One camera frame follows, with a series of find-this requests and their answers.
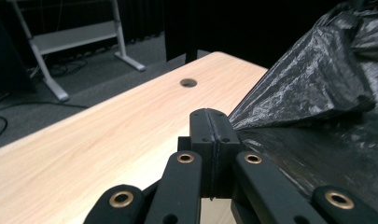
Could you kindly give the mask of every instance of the gray carpet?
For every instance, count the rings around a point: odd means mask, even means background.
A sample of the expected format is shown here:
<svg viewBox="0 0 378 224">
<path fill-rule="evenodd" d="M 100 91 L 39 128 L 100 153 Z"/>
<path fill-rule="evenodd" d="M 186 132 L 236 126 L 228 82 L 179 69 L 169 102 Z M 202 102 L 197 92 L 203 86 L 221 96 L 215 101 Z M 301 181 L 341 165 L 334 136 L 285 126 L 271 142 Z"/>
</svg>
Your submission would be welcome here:
<svg viewBox="0 0 378 224">
<path fill-rule="evenodd" d="M 3 99 L 0 102 L 0 147 L 184 64 L 184 56 L 166 62 L 163 35 L 127 44 L 126 50 L 130 57 L 147 68 L 144 72 L 116 58 L 117 46 L 114 46 L 66 66 L 69 70 L 69 67 L 86 64 L 77 72 L 55 77 L 70 96 L 65 103 L 59 102 L 43 82 L 36 81 L 36 77 L 33 81 L 37 93 L 11 93 Z M 199 57 L 206 54 L 199 52 Z"/>
</svg>

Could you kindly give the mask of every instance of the wooden table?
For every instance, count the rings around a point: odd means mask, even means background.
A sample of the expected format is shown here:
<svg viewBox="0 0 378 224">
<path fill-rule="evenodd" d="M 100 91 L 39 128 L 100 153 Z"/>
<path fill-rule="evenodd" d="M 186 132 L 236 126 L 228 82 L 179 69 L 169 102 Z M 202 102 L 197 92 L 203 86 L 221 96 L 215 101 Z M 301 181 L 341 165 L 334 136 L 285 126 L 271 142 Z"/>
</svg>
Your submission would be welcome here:
<svg viewBox="0 0 378 224">
<path fill-rule="evenodd" d="M 266 69 L 221 52 L 0 148 L 0 223 L 82 223 L 116 185 L 145 189 L 189 136 L 189 113 L 227 115 Z M 195 87 L 182 87 L 193 78 Z M 203 200 L 202 223 L 233 223 L 230 202 Z"/>
</svg>

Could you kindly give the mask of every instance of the black plastic bag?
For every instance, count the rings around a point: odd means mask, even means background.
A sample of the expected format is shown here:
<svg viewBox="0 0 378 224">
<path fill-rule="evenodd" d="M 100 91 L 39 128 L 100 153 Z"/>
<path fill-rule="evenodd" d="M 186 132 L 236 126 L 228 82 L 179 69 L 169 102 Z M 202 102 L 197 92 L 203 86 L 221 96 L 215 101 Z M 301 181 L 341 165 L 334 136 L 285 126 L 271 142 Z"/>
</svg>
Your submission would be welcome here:
<svg viewBox="0 0 378 224">
<path fill-rule="evenodd" d="M 303 195 L 339 186 L 378 211 L 378 10 L 342 3 L 320 18 L 230 122 Z"/>
</svg>

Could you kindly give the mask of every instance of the black cable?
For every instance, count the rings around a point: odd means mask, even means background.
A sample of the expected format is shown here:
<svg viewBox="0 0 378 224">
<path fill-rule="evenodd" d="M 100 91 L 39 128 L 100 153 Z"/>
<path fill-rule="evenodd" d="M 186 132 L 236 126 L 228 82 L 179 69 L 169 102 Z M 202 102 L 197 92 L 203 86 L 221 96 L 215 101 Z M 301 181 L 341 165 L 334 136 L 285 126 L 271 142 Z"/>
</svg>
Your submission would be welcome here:
<svg viewBox="0 0 378 224">
<path fill-rule="evenodd" d="M 7 121 L 7 119 L 5 119 L 5 118 L 3 118 L 3 117 L 0 117 L 0 120 L 2 120 L 2 121 L 5 123 L 4 127 L 3 127 L 2 130 L 0 131 L 0 135 L 2 135 L 2 133 L 4 133 L 5 130 L 7 129 L 8 121 Z"/>
<path fill-rule="evenodd" d="M 53 102 L 24 102 L 24 103 L 18 103 L 18 104 L 14 104 L 14 105 L 8 105 L 8 106 L 5 106 L 5 107 L 1 107 L 0 111 L 5 110 L 5 109 L 9 109 L 9 108 L 14 107 L 14 106 L 19 106 L 19 105 L 61 105 L 61 106 L 75 107 L 75 108 L 80 108 L 80 109 L 87 109 L 88 108 L 87 106 L 84 106 L 84 105 L 69 105 L 69 104 L 61 104 L 61 103 L 53 103 Z M 0 131 L 0 135 L 1 135 L 7 129 L 8 121 L 7 121 L 7 119 L 5 119 L 1 116 L 0 116 L 0 120 L 2 120 L 5 123 L 4 127 Z"/>
</svg>

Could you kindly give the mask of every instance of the metal leg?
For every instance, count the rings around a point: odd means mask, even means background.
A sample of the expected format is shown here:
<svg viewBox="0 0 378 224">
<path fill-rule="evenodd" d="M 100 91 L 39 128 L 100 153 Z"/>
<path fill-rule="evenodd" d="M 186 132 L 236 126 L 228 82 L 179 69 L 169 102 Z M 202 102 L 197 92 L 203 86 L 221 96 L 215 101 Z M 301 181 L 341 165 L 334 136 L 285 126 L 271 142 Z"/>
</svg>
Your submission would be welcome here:
<svg viewBox="0 0 378 224">
<path fill-rule="evenodd" d="M 145 66 L 135 61 L 134 59 L 130 58 L 125 51 L 125 41 L 124 41 L 124 35 L 122 33 L 122 26 L 121 26 L 121 21 L 119 17 L 119 6 L 117 4 L 117 0 L 112 0 L 112 8 L 113 8 L 115 29 L 117 33 L 117 40 L 119 42 L 119 52 L 115 53 L 116 57 L 122 59 L 124 62 L 126 62 L 130 66 L 133 66 L 134 68 L 136 68 L 137 70 L 141 72 L 145 71 L 146 70 Z"/>
<path fill-rule="evenodd" d="M 31 45 L 32 52 L 34 53 L 36 60 L 40 66 L 41 71 L 43 72 L 43 81 L 44 83 L 49 87 L 49 89 L 55 94 L 55 96 L 60 101 L 67 101 L 69 100 L 69 96 L 67 93 L 58 85 L 58 83 L 51 77 L 49 74 L 49 70 L 46 67 L 46 64 L 44 63 L 43 57 L 37 47 L 37 45 L 34 42 L 34 39 L 32 37 L 31 32 L 29 31 L 28 25 L 25 22 L 24 17 L 21 14 L 20 8 L 17 4 L 17 2 L 12 1 L 11 4 L 13 5 L 13 8 L 20 19 L 21 26 L 23 28 L 23 31 L 25 32 L 25 35 L 29 41 L 29 44 Z"/>
</svg>

